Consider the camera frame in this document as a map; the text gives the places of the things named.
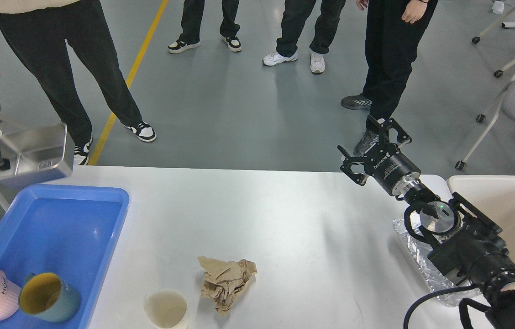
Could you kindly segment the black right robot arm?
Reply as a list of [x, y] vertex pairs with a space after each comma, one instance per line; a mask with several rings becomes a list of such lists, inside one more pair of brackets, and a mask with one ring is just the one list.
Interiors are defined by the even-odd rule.
[[474, 308], [495, 329], [515, 329], [515, 264], [500, 237], [502, 228], [458, 192], [443, 201], [422, 183], [420, 169], [399, 149], [411, 138], [395, 119], [374, 125], [378, 140], [362, 155], [337, 147], [344, 156], [341, 171], [360, 186], [372, 177], [389, 195], [405, 201], [406, 231], [431, 246], [427, 259], [454, 284], [416, 300], [402, 327], [409, 327], [414, 310], [430, 298], [479, 289], [488, 304], [463, 298], [458, 305], [462, 326], [472, 328], [468, 308]]

